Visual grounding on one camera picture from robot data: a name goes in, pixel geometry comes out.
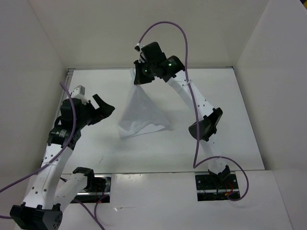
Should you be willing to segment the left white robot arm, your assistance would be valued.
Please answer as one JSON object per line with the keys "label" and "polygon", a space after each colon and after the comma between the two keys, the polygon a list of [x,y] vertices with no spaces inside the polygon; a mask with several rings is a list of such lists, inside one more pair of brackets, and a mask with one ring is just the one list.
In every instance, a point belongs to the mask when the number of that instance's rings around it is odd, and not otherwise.
{"label": "left white robot arm", "polygon": [[94,108],[81,94],[63,101],[60,116],[49,132],[45,158],[28,195],[20,205],[12,206],[10,216],[23,230],[57,230],[69,203],[84,190],[96,188],[94,171],[77,167],[61,188],[57,188],[63,169],[73,153],[81,130],[109,117],[115,108],[97,94]]}

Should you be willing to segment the white skirt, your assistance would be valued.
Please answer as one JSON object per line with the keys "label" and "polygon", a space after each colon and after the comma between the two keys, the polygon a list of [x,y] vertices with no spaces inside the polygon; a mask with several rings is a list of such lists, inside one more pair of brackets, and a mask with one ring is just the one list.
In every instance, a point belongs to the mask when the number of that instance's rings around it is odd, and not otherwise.
{"label": "white skirt", "polygon": [[130,69],[127,101],[118,122],[120,138],[131,138],[169,129],[171,124],[140,85],[135,85],[136,73]]}

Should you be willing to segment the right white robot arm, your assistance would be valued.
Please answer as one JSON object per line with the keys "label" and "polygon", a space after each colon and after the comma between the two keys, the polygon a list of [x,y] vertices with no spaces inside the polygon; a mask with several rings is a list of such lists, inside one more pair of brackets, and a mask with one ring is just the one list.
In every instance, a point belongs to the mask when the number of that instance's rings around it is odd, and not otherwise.
{"label": "right white robot arm", "polygon": [[189,126],[189,133],[196,139],[196,147],[202,147],[209,160],[214,159],[214,137],[222,109],[215,108],[205,99],[189,78],[186,65],[176,56],[166,57],[157,42],[145,46],[137,44],[135,50],[139,58],[134,61],[134,84],[147,84],[160,78],[172,87],[195,114],[196,121]]}

